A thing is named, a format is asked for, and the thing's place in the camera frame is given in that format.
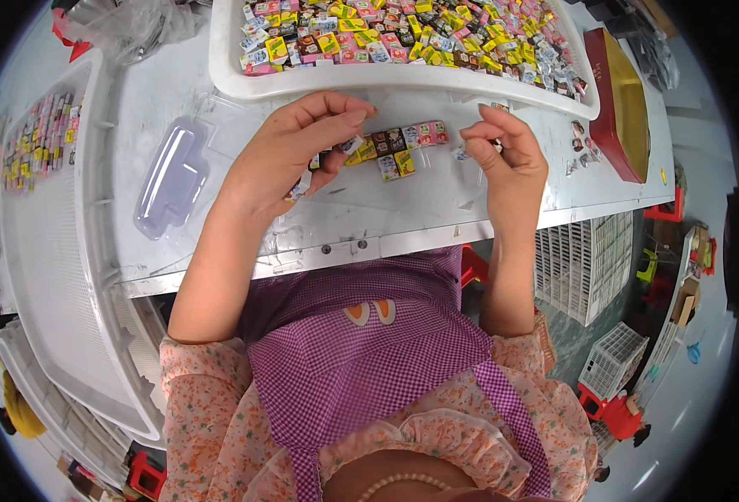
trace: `purple gingham apron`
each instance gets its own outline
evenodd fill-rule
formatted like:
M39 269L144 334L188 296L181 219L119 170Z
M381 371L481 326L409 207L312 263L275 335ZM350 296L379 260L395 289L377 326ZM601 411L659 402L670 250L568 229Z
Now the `purple gingham apron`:
M548 460L492 339L459 311L461 248L254 281L239 331L297 499L322 500L316 452L471 369L532 466L525 495L549 497ZM382 322L373 300L393 300ZM342 311L370 304L359 327Z

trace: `floral blouse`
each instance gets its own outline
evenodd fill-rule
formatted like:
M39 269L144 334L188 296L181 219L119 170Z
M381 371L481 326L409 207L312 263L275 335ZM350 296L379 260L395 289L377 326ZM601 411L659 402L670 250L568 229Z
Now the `floral blouse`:
M535 327L544 322L535 316ZM493 360L523 400L545 448L551 497L580 500L595 471L597 447L573 390L545 379L537 329L493 339ZM160 500L295 500L292 462L272 440L244 343L184 346L167 338L161 362L168 477ZM478 487L513 498L521 495L531 469L472 371L322 448L323 484L356 458L390 449L440 457L461 467Z

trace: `person in yellow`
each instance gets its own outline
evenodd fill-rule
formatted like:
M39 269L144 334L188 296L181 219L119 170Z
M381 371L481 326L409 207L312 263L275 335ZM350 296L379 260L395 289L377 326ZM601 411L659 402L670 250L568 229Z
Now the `person in yellow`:
M25 438L36 438L46 432L46 427L34 414L23 395L15 388L13 377L4 372L4 407L0 408L0 422L4 432L14 435L20 432Z

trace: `woman's left hand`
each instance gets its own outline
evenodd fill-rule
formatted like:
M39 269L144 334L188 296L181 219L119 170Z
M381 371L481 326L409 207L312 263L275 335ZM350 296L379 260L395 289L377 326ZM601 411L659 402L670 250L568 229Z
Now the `woman's left hand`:
M315 92L269 115L227 174L219 198L225 197L247 215L271 222L292 204L284 197L314 155L362 133L364 119L375 108L338 92ZM347 156L335 148L314 171L312 195L332 181Z

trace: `ruffled collar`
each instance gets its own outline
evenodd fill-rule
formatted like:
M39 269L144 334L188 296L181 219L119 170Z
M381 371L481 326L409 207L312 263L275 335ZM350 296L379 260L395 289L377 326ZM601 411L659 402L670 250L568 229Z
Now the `ruffled collar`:
M531 465L512 448L497 427L480 418L439 408L408 417L400 427L379 420L319 451L322 483L345 464L380 450L407 450L439 457L475 481L507 497L525 483ZM284 448L254 477L244 502L295 499L294 472Z

